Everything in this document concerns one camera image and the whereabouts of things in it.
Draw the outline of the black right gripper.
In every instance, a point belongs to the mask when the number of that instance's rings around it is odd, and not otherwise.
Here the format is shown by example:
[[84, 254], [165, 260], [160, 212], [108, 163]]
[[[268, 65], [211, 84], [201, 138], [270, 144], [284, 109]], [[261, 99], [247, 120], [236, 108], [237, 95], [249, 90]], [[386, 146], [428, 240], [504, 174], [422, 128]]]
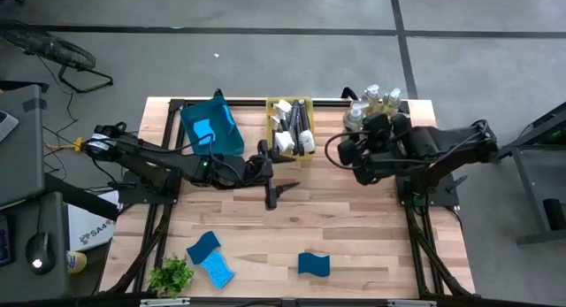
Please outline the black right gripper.
[[338, 145], [341, 164], [353, 171], [358, 183], [367, 186], [396, 175], [394, 155], [387, 146], [391, 135], [388, 116], [373, 113], [363, 119], [361, 130], [347, 133]]

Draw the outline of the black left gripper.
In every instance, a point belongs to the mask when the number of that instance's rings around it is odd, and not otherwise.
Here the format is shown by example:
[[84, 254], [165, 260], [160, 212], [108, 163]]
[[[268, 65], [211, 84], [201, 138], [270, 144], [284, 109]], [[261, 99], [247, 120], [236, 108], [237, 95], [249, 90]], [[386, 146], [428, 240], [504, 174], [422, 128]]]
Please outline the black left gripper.
[[274, 210], [277, 207], [277, 196], [281, 196], [284, 192], [299, 185], [299, 182], [290, 182], [278, 185], [276, 188], [272, 185], [273, 164], [292, 163], [295, 159], [279, 154], [269, 148], [266, 140], [260, 140], [257, 144], [257, 153], [249, 158], [251, 163], [251, 178], [249, 181], [254, 185], [263, 185], [265, 192], [265, 208]]

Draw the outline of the black handle round bristle brush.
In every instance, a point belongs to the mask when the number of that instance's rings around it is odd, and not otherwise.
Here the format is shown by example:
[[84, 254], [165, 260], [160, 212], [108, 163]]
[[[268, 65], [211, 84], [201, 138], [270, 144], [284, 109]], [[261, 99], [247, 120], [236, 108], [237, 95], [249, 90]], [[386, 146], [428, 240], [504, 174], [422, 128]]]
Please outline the black handle round bristle brush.
[[300, 100], [299, 104], [300, 104], [300, 120], [301, 120], [301, 132], [299, 134], [299, 140], [304, 151], [308, 154], [313, 154], [316, 150], [316, 145], [315, 145], [313, 133], [310, 130], [310, 120], [309, 120], [307, 105], [304, 100]]
[[[299, 100], [294, 100], [291, 105], [292, 108], [294, 105], [298, 105], [300, 107]], [[292, 135], [289, 131], [285, 133], [276, 133], [276, 144], [281, 151], [294, 149], [294, 140], [292, 139]]]

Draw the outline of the blue plastic bin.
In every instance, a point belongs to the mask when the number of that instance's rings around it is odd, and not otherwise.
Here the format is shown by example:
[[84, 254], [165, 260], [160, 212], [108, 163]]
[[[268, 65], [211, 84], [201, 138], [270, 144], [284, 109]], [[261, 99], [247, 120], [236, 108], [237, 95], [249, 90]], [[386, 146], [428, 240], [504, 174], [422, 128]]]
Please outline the blue plastic bin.
[[[192, 143], [192, 150], [197, 155], [207, 155], [209, 147], [214, 154], [240, 156], [244, 151], [244, 141], [241, 133], [236, 128], [231, 134], [226, 133], [225, 114], [223, 105], [227, 104], [222, 96], [216, 96], [199, 104], [190, 105], [183, 108], [180, 112], [180, 118], [185, 128], [187, 138]], [[199, 145], [198, 139], [193, 131], [193, 125], [201, 119], [210, 119], [210, 125], [215, 132], [216, 139], [214, 142]]]

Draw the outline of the blue two-tone sponge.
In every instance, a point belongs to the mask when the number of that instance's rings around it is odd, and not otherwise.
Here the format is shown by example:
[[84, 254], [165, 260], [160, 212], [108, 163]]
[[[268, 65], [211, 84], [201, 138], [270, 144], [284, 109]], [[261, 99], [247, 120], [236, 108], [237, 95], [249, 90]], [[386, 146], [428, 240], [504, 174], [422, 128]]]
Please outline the blue two-tone sponge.
[[226, 104], [223, 105], [223, 111], [224, 111], [224, 114], [225, 114], [226, 133], [231, 134], [234, 131], [234, 129], [236, 128], [235, 122], [233, 120], [232, 113], [230, 112], [230, 109]]
[[302, 252], [298, 255], [297, 272], [299, 274], [309, 273], [321, 278], [328, 277], [331, 273], [330, 256]]
[[198, 139], [199, 145], [214, 142], [216, 139], [215, 132], [210, 125], [210, 119], [196, 121], [193, 125], [193, 131]]
[[217, 236], [213, 231], [208, 231], [194, 245], [187, 248], [187, 254], [194, 265], [199, 265], [219, 247], [220, 242]]
[[218, 289], [224, 288], [235, 276], [235, 273], [227, 266], [224, 256], [212, 251], [200, 266], [207, 272], [210, 283]]

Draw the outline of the small green potted plant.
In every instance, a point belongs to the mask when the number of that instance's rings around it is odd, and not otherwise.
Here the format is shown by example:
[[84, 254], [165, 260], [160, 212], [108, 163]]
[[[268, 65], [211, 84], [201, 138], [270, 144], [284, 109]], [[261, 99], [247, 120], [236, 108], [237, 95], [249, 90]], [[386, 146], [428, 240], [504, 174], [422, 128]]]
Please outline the small green potted plant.
[[177, 298], [189, 287], [194, 275], [195, 270], [188, 266], [185, 257], [164, 257], [162, 266], [150, 271], [149, 290], [158, 297]]

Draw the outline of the grey side table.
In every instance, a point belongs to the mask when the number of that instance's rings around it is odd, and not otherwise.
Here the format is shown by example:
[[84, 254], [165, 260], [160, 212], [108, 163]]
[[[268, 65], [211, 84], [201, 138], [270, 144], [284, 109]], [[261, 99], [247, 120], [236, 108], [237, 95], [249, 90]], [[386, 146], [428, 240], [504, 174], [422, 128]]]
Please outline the grey side table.
[[566, 240], [566, 102], [527, 124], [496, 161], [506, 157], [514, 160], [538, 227], [516, 244]]

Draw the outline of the white cardboard box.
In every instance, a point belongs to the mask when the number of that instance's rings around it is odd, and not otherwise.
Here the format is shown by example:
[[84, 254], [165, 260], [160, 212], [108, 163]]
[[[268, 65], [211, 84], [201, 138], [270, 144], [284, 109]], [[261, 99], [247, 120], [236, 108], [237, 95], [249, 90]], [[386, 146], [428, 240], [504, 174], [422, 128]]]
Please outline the white cardboard box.
[[84, 251], [106, 244], [114, 235], [115, 222], [74, 205], [67, 205], [69, 245], [72, 251]]

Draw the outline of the yellow round container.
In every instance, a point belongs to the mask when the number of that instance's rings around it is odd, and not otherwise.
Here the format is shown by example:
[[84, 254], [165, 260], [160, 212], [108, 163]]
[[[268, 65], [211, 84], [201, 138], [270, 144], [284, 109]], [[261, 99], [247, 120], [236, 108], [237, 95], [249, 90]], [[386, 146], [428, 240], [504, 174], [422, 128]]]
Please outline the yellow round container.
[[88, 258], [82, 252], [68, 250], [65, 253], [65, 261], [67, 272], [70, 274], [75, 274], [81, 272], [86, 267]]

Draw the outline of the black computer mouse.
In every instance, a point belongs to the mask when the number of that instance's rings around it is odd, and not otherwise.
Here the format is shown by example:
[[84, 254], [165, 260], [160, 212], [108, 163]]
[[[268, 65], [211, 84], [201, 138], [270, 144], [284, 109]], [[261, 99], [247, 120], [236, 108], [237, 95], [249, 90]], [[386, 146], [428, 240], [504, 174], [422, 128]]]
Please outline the black computer mouse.
[[55, 267], [56, 255], [48, 233], [40, 232], [30, 237], [25, 254], [32, 272], [36, 275], [44, 275]]

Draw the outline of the grey desk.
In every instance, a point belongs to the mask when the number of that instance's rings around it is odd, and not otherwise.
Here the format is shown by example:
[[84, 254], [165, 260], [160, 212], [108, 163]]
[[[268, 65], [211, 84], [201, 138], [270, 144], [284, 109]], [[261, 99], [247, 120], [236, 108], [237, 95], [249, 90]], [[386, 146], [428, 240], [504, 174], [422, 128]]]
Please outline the grey desk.
[[[45, 190], [42, 110], [46, 103], [36, 85], [4, 91], [0, 110], [19, 120], [0, 142], [0, 304], [60, 298], [70, 293], [65, 253], [67, 209], [58, 192]], [[55, 267], [32, 272], [25, 248], [33, 235], [50, 235]]]

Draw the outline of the black floor fan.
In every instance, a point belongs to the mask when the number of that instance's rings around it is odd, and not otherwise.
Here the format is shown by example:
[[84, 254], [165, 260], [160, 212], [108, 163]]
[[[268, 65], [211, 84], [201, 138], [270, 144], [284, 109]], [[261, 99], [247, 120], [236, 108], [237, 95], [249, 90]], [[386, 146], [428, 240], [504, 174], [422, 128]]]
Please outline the black floor fan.
[[[89, 93], [114, 84], [110, 75], [94, 70], [96, 58], [90, 52], [47, 31], [32, 27], [19, 20], [0, 19], [0, 37], [18, 47], [27, 55], [44, 58], [61, 65], [57, 75], [58, 79], [77, 93]], [[91, 73], [108, 81], [86, 89], [76, 88], [64, 77], [68, 68], [79, 73]]]

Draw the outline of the grey flat device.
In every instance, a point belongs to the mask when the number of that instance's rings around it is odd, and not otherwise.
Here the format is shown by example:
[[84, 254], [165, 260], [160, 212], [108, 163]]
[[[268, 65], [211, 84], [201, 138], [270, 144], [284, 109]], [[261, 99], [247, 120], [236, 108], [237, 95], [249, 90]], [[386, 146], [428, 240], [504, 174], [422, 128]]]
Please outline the grey flat device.
[[0, 110], [0, 142], [2, 142], [19, 124], [11, 114]]

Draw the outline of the silver bracket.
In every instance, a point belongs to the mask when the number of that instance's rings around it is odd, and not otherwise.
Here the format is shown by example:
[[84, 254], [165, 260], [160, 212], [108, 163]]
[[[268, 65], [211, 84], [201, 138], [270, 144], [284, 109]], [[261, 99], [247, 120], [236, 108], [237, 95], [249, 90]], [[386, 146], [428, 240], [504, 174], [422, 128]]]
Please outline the silver bracket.
[[386, 302], [387, 307], [438, 307], [434, 301], [394, 299]]
[[189, 298], [152, 298], [140, 300], [139, 307], [180, 307], [190, 305]]

